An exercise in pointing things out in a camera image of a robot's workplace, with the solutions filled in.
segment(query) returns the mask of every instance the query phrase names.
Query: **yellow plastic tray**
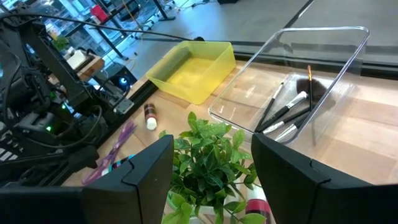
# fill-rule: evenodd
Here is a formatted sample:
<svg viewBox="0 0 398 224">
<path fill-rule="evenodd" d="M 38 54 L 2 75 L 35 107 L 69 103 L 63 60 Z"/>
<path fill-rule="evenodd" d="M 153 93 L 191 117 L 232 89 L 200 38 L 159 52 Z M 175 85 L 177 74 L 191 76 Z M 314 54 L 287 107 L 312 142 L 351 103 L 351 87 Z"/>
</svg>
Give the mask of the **yellow plastic tray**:
<svg viewBox="0 0 398 224">
<path fill-rule="evenodd" d="M 160 90 L 199 105 L 236 66 L 231 43 L 183 41 L 146 76 Z"/>
</svg>

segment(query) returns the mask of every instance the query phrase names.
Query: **green plant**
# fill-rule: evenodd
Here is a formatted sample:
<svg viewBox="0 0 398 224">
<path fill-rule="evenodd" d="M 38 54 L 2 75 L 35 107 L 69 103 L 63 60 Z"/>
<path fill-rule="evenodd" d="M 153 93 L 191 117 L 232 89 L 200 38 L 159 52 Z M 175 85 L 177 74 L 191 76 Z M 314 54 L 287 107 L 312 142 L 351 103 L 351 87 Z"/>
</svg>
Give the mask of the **green plant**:
<svg viewBox="0 0 398 224">
<path fill-rule="evenodd" d="M 53 40 L 52 43 L 54 47 L 60 52 L 68 46 L 69 40 L 66 37 L 60 35 L 55 40 Z"/>
<path fill-rule="evenodd" d="M 244 165 L 245 159 L 252 159 L 251 155 L 239 151 L 244 132 L 239 130 L 232 139 L 227 138 L 225 134 L 231 130 L 231 125 L 197 119 L 193 112 L 188 115 L 188 124 L 191 130 L 180 133 L 179 138 L 174 139 L 170 195 L 176 209 L 166 215 L 162 223 L 188 223 L 193 210 L 198 216 L 202 205 L 214 208 L 216 224 L 223 222 L 224 209 L 231 214 L 231 223 L 264 223 L 262 215 L 249 214 L 241 219 L 234 215 L 246 207 L 237 185 L 244 184 L 253 189 L 257 178 L 254 164 Z M 243 182 L 235 183 L 243 174 L 246 175 Z M 244 199 L 243 202 L 224 205 L 227 195 L 235 197 L 235 192 Z"/>
</svg>

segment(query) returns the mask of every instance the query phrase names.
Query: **gray floor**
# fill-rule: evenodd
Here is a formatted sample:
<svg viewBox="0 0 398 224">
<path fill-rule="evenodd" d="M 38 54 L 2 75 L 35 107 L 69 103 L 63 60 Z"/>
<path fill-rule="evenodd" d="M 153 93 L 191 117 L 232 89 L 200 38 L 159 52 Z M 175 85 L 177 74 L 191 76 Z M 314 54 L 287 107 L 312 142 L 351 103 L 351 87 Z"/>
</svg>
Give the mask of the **gray floor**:
<svg viewBox="0 0 398 224">
<path fill-rule="evenodd" d="M 186 3 L 189 6 L 195 0 Z M 281 29 L 307 0 L 240 0 L 236 4 L 219 5 L 216 2 L 199 5 L 181 12 L 173 10 L 174 21 L 157 22 L 152 31 L 187 38 L 202 36 L 205 40 L 246 40 L 265 42 Z M 315 0 L 293 27 L 366 26 L 371 30 L 368 45 L 397 46 L 398 24 L 394 18 L 396 0 Z M 322 37 L 323 43 L 352 44 L 352 36 Z M 144 35 L 145 38 L 158 36 Z M 301 37 L 305 42 L 318 42 L 319 37 Z M 127 41 L 118 46 L 123 54 L 133 57 L 137 52 L 133 74 L 140 78 L 176 43 Z M 235 50 L 255 52 L 258 47 L 235 46 Z M 365 60 L 373 62 L 395 62 L 395 53 L 367 54 Z M 127 62 L 132 68 L 133 61 Z"/>
</svg>

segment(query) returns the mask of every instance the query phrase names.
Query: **makeup brush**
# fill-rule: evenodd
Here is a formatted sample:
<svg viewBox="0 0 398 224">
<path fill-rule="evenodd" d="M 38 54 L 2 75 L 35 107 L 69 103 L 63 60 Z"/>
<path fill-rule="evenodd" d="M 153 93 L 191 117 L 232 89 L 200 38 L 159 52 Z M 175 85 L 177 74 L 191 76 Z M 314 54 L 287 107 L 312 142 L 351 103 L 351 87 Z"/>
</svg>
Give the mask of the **makeup brush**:
<svg viewBox="0 0 398 224">
<path fill-rule="evenodd" d="M 276 137 L 274 140 L 279 142 L 281 139 L 285 138 L 290 133 L 298 130 L 301 127 L 301 125 L 303 125 L 305 118 L 307 118 L 307 116 L 303 116 L 302 118 L 296 120 L 294 124 L 290 125 L 287 129 L 285 129 L 284 132 L 278 135 L 278 137 Z"/>
<path fill-rule="evenodd" d="M 264 113 L 262 114 L 259 123 L 257 124 L 256 128 L 254 129 L 254 131 L 256 132 L 257 129 L 260 127 L 260 125 L 262 124 L 262 122 L 264 121 L 264 119 L 266 118 L 268 112 L 271 110 L 272 105 L 274 104 L 274 101 L 276 99 L 276 97 L 278 96 L 280 90 L 282 89 L 284 83 L 282 82 L 278 89 L 275 91 L 274 96 L 272 97 L 272 99 L 270 100 L 270 102 L 268 103 L 268 106 L 266 108 L 266 110 L 264 111 Z"/>
<path fill-rule="evenodd" d="M 300 103 L 301 101 L 305 100 L 307 98 L 307 93 L 302 91 L 300 92 L 292 101 L 290 101 L 288 104 L 286 104 L 284 107 L 282 107 L 278 112 L 276 112 L 274 115 L 272 115 L 264 124 L 262 124 L 257 132 L 262 132 L 269 126 L 275 123 L 279 118 L 281 118 L 283 115 L 285 115 L 289 110 Z"/>
<path fill-rule="evenodd" d="M 318 80 L 312 78 L 312 75 L 311 75 L 311 80 L 312 81 L 310 82 L 307 78 L 298 79 L 296 82 L 296 90 L 297 93 L 305 91 L 306 93 L 309 93 L 311 95 L 311 88 L 312 88 L 312 100 L 316 104 L 326 93 L 326 87 L 323 86 Z"/>
<path fill-rule="evenodd" d="M 262 133 L 263 133 L 263 134 L 271 133 L 271 132 L 275 131 L 276 129 L 282 127 L 284 124 L 287 124 L 288 122 L 291 122 L 291 121 L 293 121 L 294 119 L 298 118 L 299 116 L 301 116 L 301 115 L 303 115 L 303 114 L 306 114 L 306 113 L 308 113 L 308 112 L 310 112 L 310 108 L 309 108 L 309 107 L 308 107 L 308 108 L 305 108 L 304 110 L 301 110 L 301 111 L 299 111 L 299 112 L 297 112 L 297 113 L 295 113 L 295 114 L 293 114 L 292 116 L 289 116 L 289 117 L 283 119 L 282 121 L 279 121 L 279 122 L 276 123 L 276 124 L 273 124 L 272 126 L 269 126 L 269 127 L 268 127 L 267 129 L 265 129 Z"/>
<path fill-rule="evenodd" d="M 311 65 L 307 66 L 307 71 L 308 71 L 308 84 L 310 85 L 310 110 L 312 111 L 313 109 L 313 103 L 312 103 L 312 98 L 313 98 L 313 91 L 312 91 L 312 74 L 311 74 Z"/>
</svg>

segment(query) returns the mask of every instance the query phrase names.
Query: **transparent bin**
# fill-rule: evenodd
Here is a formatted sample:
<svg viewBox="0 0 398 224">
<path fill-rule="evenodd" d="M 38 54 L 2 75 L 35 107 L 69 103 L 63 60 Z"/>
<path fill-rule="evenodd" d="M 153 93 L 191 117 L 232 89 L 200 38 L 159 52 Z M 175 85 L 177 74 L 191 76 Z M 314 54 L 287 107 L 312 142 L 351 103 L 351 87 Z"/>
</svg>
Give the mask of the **transparent bin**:
<svg viewBox="0 0 398 224">
<path fill-rule="evenodd" d="M 311 65 L 313 79 L 327 88 L 326 93 L 303 125 L 280 140 L 307 154 L 320 140 L 325 128 L 335 122 L 336 114 L 344 108 L 347 96 L 355 87 L 368 37 L 369 31 L 365 27 L 282 29 L 240 69 L 212 102 L 209 114 L 216 121 L 245 130 L 247 147 L 261 115 L 279 85 L 284 82 L 266 119 L 297 95 L 296 81 L 308 79 L 307 66 Z M 341 44 L 349 47 L 327 50 L 330 45 Z M 280 120 L 308 106 L 309 102 L 303 101 Z M 267 136 L 275 139 L 293 122 Z"/>
<path fill-rule="evenodd" d="M 183 41 L 159 60 L 146 76 L 162 91 L 199 105 L 235 66 L 229 42 Z"/>
</svg>

